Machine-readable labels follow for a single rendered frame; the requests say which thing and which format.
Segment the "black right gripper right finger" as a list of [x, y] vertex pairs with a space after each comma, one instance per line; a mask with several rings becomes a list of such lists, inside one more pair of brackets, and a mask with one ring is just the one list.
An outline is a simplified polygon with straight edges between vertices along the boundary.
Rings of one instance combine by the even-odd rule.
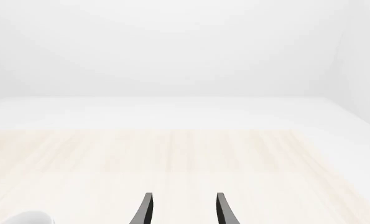
[[216, 215], [218, 224], [240, 224], [222, 192], [216, 194]]

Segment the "white mug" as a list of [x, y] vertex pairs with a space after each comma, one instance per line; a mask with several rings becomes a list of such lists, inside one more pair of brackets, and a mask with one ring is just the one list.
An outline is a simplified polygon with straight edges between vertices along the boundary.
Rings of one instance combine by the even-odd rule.
[[55, 221], [43, 211], [31, 210], [15, 214], [1, 224], [55, 224]]

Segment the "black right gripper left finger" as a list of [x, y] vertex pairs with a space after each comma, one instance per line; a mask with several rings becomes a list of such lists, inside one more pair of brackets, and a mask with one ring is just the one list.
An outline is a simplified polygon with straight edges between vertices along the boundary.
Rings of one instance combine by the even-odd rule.
[[148, 192], [129, 224], [151, 224], [153, 215], [153, 194]]

